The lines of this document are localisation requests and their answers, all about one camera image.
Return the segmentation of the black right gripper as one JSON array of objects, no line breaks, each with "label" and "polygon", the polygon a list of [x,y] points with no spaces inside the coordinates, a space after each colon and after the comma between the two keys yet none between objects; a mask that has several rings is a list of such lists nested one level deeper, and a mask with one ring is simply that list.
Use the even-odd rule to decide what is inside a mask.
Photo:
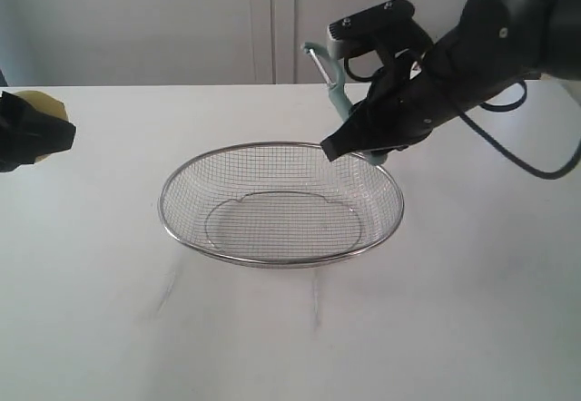
[{"label": "black right gripper", "polygon": [[320,147],[329,161],[350,153],[405,151],[454,117],[438,88],[420,54],[405,51],[396,58],[393,71],[371,84],[366,100]]}]

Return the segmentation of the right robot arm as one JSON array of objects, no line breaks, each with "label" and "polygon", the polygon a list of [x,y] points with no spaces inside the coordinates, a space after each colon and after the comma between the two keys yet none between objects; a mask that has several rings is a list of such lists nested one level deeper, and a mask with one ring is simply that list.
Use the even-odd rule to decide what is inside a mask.
[{"label": "right robot arm", "polygon": [[414,13],[411,2],[391,0],[330,24],[331,56],[374,52],[382,63],[367,96],[322,142],[330,160],[405,149],[532,73],[580,76],[580,0],[467,0],[437,41]]}]

